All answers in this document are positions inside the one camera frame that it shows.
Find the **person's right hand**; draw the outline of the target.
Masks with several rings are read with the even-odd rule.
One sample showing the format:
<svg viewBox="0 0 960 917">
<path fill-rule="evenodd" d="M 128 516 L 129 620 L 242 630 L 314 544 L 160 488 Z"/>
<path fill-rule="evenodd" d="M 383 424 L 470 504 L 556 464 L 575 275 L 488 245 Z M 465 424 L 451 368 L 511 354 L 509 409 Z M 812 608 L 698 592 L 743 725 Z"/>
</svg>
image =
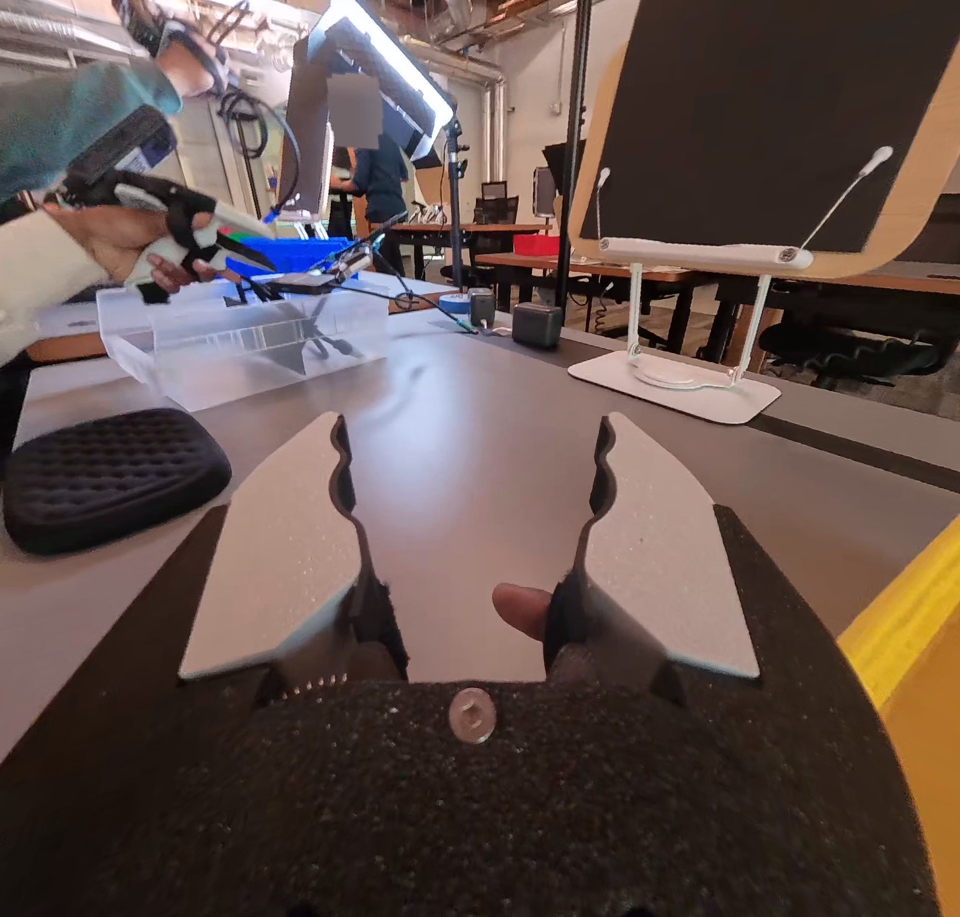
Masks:
<svg viewBox="0 0 960 917">
<path fill-rule="evenodd" d="M 529 639 L 541 643 L 552 593 L 541 588 L 501 583 L 492 592 L 491 601 L 500 619 Z"/>
</svg>

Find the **led light panel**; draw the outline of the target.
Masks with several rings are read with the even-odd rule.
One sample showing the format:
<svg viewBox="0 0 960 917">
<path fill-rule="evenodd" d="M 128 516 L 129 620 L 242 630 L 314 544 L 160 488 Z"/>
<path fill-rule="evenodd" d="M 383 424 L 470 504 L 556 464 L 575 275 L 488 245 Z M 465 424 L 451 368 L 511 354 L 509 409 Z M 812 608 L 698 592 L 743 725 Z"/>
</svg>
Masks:
<svg viewBox="0 0 960 917">
<path fill-rule="evenodd" d="M 323 78 L 361 74 L 374 79 L 383 133 L 414 169 L 441 165 L 455 103 L 361 0 L 328 0 L 306 36 L 304 54 Z"/>
</svg>

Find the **black quilted wrist rest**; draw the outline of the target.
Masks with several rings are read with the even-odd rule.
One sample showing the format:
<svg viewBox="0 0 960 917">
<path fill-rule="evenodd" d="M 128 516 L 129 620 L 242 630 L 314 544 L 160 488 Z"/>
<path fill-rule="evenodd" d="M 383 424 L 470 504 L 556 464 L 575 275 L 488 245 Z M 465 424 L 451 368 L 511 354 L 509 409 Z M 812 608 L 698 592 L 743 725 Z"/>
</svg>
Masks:
<svg viewBox="0 0 960 917">
<path fill-rule="evenodd" d="M 232 480 L 228 455 L 183 410 L 150 408 L 60 428 L 8 457 L 3 522 L 20 551 L 96 549 L 184 516 Z"/>
</svg>

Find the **clear plastic bin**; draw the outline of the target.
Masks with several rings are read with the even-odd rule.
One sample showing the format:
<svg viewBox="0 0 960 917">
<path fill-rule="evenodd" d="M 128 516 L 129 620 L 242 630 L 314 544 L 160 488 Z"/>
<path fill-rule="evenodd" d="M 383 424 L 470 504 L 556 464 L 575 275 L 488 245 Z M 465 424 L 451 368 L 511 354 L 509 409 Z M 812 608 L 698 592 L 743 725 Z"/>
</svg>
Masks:
<svg viewBox="0 0 960 917">
<path fill-rule="evenodd" d="M 96 297 L 106 354 L 158 399 L 186 411 L 218 407 L 384 357 L 389 298 L 350 280 L 319 295 L 262 301 L 219 280 L 166 303 L 133 291 Z"/>
</svg>

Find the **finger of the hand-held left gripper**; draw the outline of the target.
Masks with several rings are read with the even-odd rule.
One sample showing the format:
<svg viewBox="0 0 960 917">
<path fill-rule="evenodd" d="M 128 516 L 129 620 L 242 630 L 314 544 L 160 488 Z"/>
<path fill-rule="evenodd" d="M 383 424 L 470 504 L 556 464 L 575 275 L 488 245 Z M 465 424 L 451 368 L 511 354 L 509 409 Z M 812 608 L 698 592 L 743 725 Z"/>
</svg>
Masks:
<svg viewBox="0 0 960 917">
<path fill-rule="evenodd" d="M 271 226 L 233 206 L 217 206 L 211 214 L 210 233 L 220 244 L 242 243 L 245 239 L 276 241 Z"/>
<path fill-rule="evenodd" d="M 230 269 L 230 261 L 241 262 L 268 273 L 277 273 L 277 266 L 261 251 L 235 240 L 223 232 L 214 234 L 214 241 L 206 246 L 201 245 L 198 259 L 204 261 L 217 271 Z"/>
</svg>

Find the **person's left forearm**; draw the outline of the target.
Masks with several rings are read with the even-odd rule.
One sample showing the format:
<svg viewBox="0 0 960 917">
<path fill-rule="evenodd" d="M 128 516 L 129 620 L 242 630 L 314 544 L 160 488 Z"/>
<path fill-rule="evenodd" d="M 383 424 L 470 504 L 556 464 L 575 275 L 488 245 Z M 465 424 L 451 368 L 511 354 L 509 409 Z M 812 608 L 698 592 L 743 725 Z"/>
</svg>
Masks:
<svg viewBox="0 0 960 917">
<path fill-rule="evenodd" d="M 107 270 L 45 210 L 1 227 L 1 364 L 40 337 L 37 315 L 107 281 Z"/>
</svg>

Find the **dark box device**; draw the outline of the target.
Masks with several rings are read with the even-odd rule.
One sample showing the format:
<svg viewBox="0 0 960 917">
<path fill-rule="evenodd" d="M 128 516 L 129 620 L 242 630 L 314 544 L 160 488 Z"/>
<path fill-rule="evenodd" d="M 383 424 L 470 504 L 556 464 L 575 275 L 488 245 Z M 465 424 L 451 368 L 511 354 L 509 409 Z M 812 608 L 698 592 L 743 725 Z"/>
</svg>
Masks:
<svg viewBox="0 0 960 917">
<path fill-rule="evenodd" d="M 539 350 L 559 346 L 565 311 L 556 305 L 519 302 L 511 313 L 510 338 L 519 345 Z"/>
</svg>

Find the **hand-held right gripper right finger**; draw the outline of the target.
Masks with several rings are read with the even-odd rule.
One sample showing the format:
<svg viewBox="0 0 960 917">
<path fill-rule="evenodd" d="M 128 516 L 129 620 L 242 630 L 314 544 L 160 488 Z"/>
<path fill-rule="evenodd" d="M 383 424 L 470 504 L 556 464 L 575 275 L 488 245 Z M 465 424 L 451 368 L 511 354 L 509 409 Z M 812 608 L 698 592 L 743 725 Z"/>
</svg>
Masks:
<svg viewBox="0 0 960 917">
<path fill-rule="evenodd" d="M 682 664 L 759 679 L 713 499 L 624 414 L 600 422 L 590 518 L 551 596 L 543 659 L 585 656 L 598 679 L 666 679 Z"/>
</svg>

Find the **black tripod light stand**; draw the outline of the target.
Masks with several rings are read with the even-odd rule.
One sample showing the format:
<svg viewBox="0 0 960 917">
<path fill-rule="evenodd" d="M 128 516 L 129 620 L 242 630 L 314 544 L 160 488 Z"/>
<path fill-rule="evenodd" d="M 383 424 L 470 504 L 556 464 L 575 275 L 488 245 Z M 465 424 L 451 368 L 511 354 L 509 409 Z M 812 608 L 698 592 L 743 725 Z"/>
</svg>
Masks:
<svg viewBox="0 0 960 917">
<path fill-rule="evenodd" d="M 581 140 L 583 126 L 584 94 L 589 60 L 592 7 L 593 0 L 577 0 L 575 9 L 567 140 L 562 166 L 562 184 L 561 190 L 559 191 L 561 206 L 555 306 L 559 311 L 559 322 L 561 326 L 565 325 L 567 318 L 570 279 L 571 213 L 577 182 L 579 142 Z"/>
<path fill-rule="evenodd" d="M 460 210 L 460 139 L 462 126 L 456 113 L 444 126 L 445 170 L 449 190 L 449 248 L 451 253 L 451 279 L 458 293 L 465 294 L 463 268 L 463 227 Z"/>
</svg>

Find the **blue plastic bin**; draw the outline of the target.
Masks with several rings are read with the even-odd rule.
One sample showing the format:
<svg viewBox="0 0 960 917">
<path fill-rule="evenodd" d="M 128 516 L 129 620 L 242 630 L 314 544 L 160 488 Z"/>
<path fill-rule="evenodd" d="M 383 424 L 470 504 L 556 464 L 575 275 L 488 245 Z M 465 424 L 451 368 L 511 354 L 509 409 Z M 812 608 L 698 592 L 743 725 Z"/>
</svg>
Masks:
<svg viewBox="0 0 960 917">
<path fill-rule="evenodd" d="M 269 260 L 274 270 L 258 266 L 233 253 L 226 256 L 224 266 L 243 278 L 271 277 L 275 274 L 305 273 L 311 266 L 327 261 L 346 250 L 353 242 L 347 238 L 278 238 L 267 239 L 240 235 L 236 241 Z"/>
</svg>

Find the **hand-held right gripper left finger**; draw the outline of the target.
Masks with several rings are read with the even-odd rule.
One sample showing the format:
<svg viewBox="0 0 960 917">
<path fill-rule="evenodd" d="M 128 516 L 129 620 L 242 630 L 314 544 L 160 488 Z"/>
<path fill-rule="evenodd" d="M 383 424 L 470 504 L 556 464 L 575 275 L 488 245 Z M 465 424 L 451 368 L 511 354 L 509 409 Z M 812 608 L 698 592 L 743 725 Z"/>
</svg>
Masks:
<svg viewBox="0 0 960 917">
<path fill-rule="evenodd" d="M 234 491 L 179 665 L 183 681 L 408 679 L 409 656 L 355 515 L 346 419 L 326 412 Z"/>
</svg>

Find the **black monitor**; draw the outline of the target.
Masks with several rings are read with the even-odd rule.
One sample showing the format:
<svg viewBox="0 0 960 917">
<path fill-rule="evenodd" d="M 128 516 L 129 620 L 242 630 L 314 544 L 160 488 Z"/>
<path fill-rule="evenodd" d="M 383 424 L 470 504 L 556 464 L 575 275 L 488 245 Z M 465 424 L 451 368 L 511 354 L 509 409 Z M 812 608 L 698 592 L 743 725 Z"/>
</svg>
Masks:
<svg viewBox="0 0 960 917">
<path fill-rule="evenodd" d="M 577 141 L 576 154 L 573 162 L 573 185 L 576 186 L 577 175 L 579 173 L 579 168 L 581 166 L 582 157 L 584 154 L 586 140 L 581 138 Z M 561 218 L 563 217 L 563 212 L 566 206 L 566 170 L 568 155 L 569 155 L 569 143 L 567 141 L 558 142 L 553 144 L 547 144 L 542 148 L 542 155 L 545 159 L 546 166 L 549 168 L 551 176 L 554 180 L 555 188 L 557 191 L 557 196 L 555 198 L 555 219 L 557 224 L 560 224 Z"/>
</svg>

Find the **yellow plastic bin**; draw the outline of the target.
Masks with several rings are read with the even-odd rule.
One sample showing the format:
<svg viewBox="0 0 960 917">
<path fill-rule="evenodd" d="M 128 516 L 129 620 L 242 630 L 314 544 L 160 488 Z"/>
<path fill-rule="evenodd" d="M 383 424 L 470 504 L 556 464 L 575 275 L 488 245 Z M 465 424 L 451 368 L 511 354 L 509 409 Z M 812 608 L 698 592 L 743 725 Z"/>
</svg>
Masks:
<svg viewBox="0 0 960 917">
<path fill-rule="evenodd" d="M 942 914 L 959 914 L 959 519 L 838 638 L 912 791 Z"/>
</svg>

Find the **person's left hand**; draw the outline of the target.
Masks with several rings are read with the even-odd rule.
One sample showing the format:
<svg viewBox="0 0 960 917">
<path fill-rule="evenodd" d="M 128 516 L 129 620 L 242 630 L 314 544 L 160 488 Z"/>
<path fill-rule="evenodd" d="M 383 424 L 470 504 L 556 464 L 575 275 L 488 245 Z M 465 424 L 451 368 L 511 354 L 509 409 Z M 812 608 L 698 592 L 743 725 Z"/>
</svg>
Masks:
<svg viewBox="0 0 960 917">
<path fill-rule="evenodd" d="M 119 283 L 126 281 L 147 248 L 169 235 L 166 214 L 157 211 L 119 205 L 68 208 L 52 203 L 43 210 Z M 233 272 L 218 271 L 201 260 L 189 270 L 158 254 L 150 254 L 148 261 L 151 280 L 169 294 L 192 283 L 236 280 Z"/>
</svg>

